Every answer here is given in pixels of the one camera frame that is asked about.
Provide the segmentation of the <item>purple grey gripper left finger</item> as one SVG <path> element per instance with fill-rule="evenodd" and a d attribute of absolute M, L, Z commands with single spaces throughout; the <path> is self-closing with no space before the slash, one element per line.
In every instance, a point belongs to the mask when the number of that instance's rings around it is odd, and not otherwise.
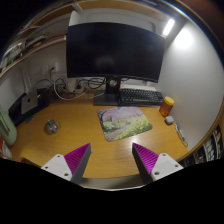
<path fill-rule="evenodd" d="M 42 169 L 65 180 L 80 184 L 91 155 L 91 144 L 83 145 L 66 155 L 56 154 Z"/>

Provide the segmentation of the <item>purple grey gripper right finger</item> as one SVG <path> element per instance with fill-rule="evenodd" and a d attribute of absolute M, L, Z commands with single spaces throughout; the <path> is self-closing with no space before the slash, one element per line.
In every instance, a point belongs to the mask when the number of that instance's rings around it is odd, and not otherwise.
<path fill-rule="evenodd" d="M 182 169 L 167 153 L 157 154 L 137 143 L 132 144 L 132 154 L 144 185 Z"/>

